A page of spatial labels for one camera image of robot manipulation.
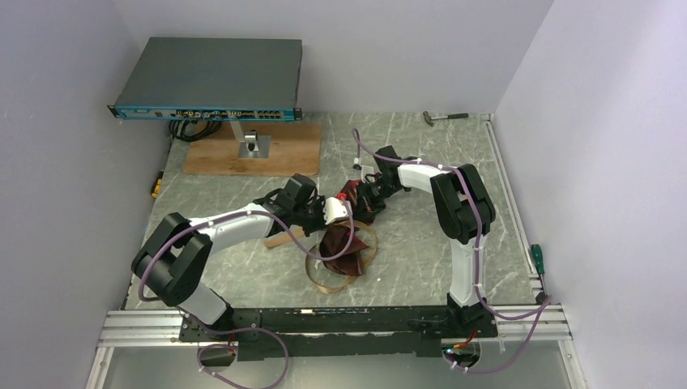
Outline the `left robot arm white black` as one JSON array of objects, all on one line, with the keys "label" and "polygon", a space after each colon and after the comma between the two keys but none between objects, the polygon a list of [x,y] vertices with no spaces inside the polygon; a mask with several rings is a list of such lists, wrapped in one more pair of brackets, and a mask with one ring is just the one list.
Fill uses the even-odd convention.
[{"label": "left robot arm white black", "polygon": [[155,227],[131,264],[152,299],[193,315],[212,340],[234,327],[234,309],[202,283],[208,259],[231,246],[271,237],[297,226],[309,234],[326,225],[326,199],[310,178],[295,174],[284,187],[235,211],[189,219],[169,213]]}]

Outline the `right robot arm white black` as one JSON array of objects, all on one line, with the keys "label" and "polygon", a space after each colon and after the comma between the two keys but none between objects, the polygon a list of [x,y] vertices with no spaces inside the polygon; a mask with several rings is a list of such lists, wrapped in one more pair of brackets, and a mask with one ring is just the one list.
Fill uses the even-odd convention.
[{"label": "right robot arm white black", "polygon": [[496,212],[474,165],[458,168],[402,160],[392,146],[373,153],[382,174],[380,194],[389,197],[401,189],[415,189],[433,196],[437,220],[451,248],[451,283],[447,295],[446,325],[456,336],[466,336],[478,323],[493,319],[484,307],[486,235]]}]

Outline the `maroon paper bouquet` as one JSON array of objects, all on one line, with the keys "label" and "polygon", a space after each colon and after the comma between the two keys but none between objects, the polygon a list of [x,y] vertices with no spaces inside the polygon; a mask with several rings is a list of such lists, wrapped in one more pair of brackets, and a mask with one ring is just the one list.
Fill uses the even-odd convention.
[{"label": "maroon paper bouquet", "polygon": [[[355,221],[372,224],[375,219],[372,200],[369,197],[369,185],[362,180],[349,180],[341,190],[346,199],[351,202],[352,214]],[[348,225],[333,224],[329,226],[319,244],[319,254],[322,257],[342,253],[337,259],[324,261],[324,267],[342,276],[361,276],[363,274],[363,259],[361,252],[369,248],[360,238],[354,237],[351,245],[344,249],[351,237]]]}]

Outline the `tan satin ribbon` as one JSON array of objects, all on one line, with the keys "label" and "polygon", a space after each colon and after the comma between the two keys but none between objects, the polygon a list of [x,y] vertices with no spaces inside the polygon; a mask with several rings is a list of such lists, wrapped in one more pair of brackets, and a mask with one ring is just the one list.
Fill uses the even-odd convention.
[{"label": "tan satin ribbon", "polygon": [[[339,225],[348,225],[348,222],[338,223]],[[364,224],[360,221],[354,223],[354,234],[348,240],[348,243],[344,247],[347,249],[354,237],[360,238],[365,244],[369,246],[368,249],[361,252],[361,257],[363,259],[363,274],[361,276],[342,276],[336,274],[332,271],[327,270],[323,262],[331,261],[332,259],[337,259],[342,255],[342,253],[334,254],[329,257],[322,257],[319,254],[319,244],[325,234],[320,237],[318,242],[315,242],[311,246],[309,252],[310,254],[305,257],[305,275],[307,279],[314,285],[314,287],[320,292],[325,294],[335,294],[340,293],[345,290],[349,285],[353,284],[359,280],[368,270],[369,265],[375,260],[379,248],[379,238],[374,229]]]}]

